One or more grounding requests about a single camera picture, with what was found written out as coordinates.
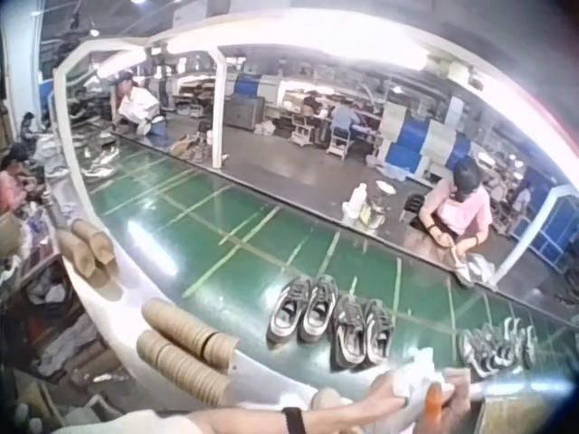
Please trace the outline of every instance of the fluorescent light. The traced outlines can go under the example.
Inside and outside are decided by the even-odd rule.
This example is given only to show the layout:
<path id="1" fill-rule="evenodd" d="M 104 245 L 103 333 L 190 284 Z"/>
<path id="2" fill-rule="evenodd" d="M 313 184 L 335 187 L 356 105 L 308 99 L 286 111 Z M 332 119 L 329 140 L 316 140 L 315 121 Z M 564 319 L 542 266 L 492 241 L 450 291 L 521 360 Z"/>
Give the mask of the fluorescent light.
<path id="1" fill-rule="evenodd" d="M 479 153 L 479 160 L 487 165 L 495 165 L 497 162 L 486 152 Z"/>
<path id="2" fill-rule="evenodd" d="M 127 223 L 127 229 L 135 244 L 151 258 L 153 263 L 168 276 L 176 276 L 177 265 L 165 249 L 137 222 Z"/>
<path id="3" fill-rule="evenodd" d="M 97 75 L 102 79 L 106 79 L 107 77 L 114 75 L 119 71 L 123 71 L 131 68 L 132 66 L 138 65 L 146 59 L 147 55 L 145 54 L 145 50 L 141 48 L 130 50 L 128 52 L 120 52 L 119 54 L 115 54 L 111 58 L 104 61 L 100 65 L 100 68 L 97 71 Z"/>
<path id="4" fill-rule="evenodd" d="M 347 32 L 336 29 L 346 28 Z M 288 45 L 320 50 L 357 61 L 382 61 L 421 71 L 428 52 L 411 40 L 404 26 L 366 14 L 338 10 L 289 9 L 268 17 L 238 19 L 194 29 L 170 40 L 172 54 L 224 45 Z M 368 41 L 388 41 L 378 45 Z"/>

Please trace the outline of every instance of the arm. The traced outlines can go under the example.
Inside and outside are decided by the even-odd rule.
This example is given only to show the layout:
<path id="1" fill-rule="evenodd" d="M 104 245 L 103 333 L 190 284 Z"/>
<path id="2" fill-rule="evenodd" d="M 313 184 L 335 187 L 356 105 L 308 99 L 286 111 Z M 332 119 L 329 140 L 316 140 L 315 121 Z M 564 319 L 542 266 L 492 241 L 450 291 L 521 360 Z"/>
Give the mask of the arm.
<path id="1" fill-rule="evenodd" d="M 355 404 L 327 410 L 303 411 L 307 434 L 329 434 L 372 423 L 378 418 L 400 410 L 404 399 L 391 398 L 382 405 Z M 288 434 L 285 415 L 278 411 L 261 410 L 208 410 L 194 413 L 190 419 L 203 434 Z"/>

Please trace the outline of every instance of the man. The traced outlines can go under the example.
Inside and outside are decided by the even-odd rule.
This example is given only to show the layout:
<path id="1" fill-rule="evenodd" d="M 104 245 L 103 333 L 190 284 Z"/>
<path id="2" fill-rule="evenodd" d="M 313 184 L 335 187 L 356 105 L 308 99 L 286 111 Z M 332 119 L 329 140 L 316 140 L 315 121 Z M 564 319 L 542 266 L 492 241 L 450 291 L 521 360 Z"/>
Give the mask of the man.
<path id="1" fill-rule="evenodd" d="M 350 128 L 354 124 L 359 124 L 360 118 L 352 108 L 352 101 L 349 99 L 344 100 L 332 113 L 332 131 L 336 133 L 336 128 L 338 136 L 346 136 L 348 133 L 352 136 L 352 131 Z"/>
<path id="2" fill-rule="evenodd" d="M 27 158 L 21 146 L 12 146 L 0 164 L 0 215 L 17 211 L 36 186 L 33 177 L 22 175 Z"/>
<path id="3" fill-rule="evenodd" d="M 117 86 L 122 100 L 117 116 L 113 119 L 116 127 L 121 119 L 137 125 L 137 135 L 147 137 L 156 149 L 167 150 L 169 140 L 166 133 L 166 121 L 160 114 L 160 103 L 151 92 L 140 88 L 133 81 L 130 71 L 123 71 L 117 78 Z"/>
<path id="4" fill-rule="evenodd" d="M 492 223 L 490 198 L 481 185 L 482 173 L 469 156 L 463 157 L 452 171 L 426 195 L 418 217 L 423 228 L 445 249 L 451 249 L 454 266 L 468 273 L 466 253 L 487 240 Z M 471 286 L 470 276 L 460 282 Z"/>

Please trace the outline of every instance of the stool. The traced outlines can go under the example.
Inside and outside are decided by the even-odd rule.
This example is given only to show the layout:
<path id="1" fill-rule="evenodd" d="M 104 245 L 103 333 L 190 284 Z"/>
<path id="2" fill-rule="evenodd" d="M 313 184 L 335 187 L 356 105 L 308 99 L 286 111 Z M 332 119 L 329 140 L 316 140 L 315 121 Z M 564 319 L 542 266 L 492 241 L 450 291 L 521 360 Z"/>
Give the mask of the stool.
<path id="1" fill-rule="evenodd" d="M 346 158 L 348 149 L 352 146 L 352 135 L 349 129 L 335 127 L 332 129 L 332 136 L 329 140 L 329 147 L 326 154 L 341 156 L 342 160 Z"/>
<path id="2" fill-rule="evenodd" d="M 289 138 L 290 142 L 304 147 L 305 145 L 313 145 L 313 134 L 312 131 L 316 128 L 313 125 L 308 125 L 305 117 L 300 115 L 293 115 L 291 117 L 291 123 L 294 126 L 294 131 L 291 133 Z"/>

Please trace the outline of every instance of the person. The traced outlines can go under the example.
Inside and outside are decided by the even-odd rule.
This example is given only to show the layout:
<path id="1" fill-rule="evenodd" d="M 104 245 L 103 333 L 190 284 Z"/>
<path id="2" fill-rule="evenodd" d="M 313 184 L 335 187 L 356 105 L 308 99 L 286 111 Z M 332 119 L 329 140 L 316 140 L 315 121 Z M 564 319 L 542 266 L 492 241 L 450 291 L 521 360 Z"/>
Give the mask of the person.
<path id="1" fill-rule="evenodd" d="M 32 131 L 34 114 L 30 111 L 24 114 L 22 123 L 20 124 L 20 143 L 26 150 L 29 158 L 32 158 L 36 152 L 36 142 L 38 141 L 38 134 Z"/>
<path id="2" fill-rule="evenodd" d="M 453 391 L 442 393 L 434 382 L 426 392 L 424 411 L 413 434 L 444 434 L 456 429 L 470 411 L 470 371 L 447 370 L 445 380 Z M 380 422 L 395 415 L 406 404 L 394 396 L 392 375 L 379 375 L 366 397 L 343 404 L 339 394 L 322 389 L 312 399 L 311 410 L 215 409 L 161 417 L 152 410 L 135 411 L 111 422 L 75 426 L 55 434 L 120 434 L 144 430 L 155 434 L 333 434 L 359 433 L 369 427 L 379 434 Z"/>
<path id="3" fill-rule="evenodd" d="M 33 177 L 22 175 L 27 157 L 21 146 L 12 146 L 0 163 L 0 215 L 17 211 L 36 186 Z"/>
<path id="4" fill-rule="evenodd" d="M 440 180 L 418 213 L 422 227 L 441 247 L 464 262 L 468 250 L 483 243 L 492 223 L 490 198 L 482 173 L 470 156 L 457 162 L 452 177 Z"/>
<path id="5" fill-rule="evenodd" d="M 166 132 L 166 121 L 160 112 L 160 103 L 151 92 L 140 88 L 133 81 L 130 71 L 120 73 L 117 86 L 122 100 L 113 127 L 126 120 L 137 125 L 137 134 L 146 136 L 151 145 L 160 150 L 167 150 L 169 140 Z"/>
<path id="6" fill-rule="evenodd" d="M 87 91 L 84 88 L 76 89 L 69 111 L 71 123 L 77 124 L 89 118 L 89 102 L 86 99 Z"/>
<path id="7" fill-rule="evenodd" d="M 351 130 L 351 127 L 360 122 L 360 118 L 352 108 L 352 101 L 349 99 L 345 99 L 332 112 L 331 128 L 334 134 L 337 132 L 338 136 L 346 136 L 349 133 L 350 137 L 353 138 L 355 132 Z"/>

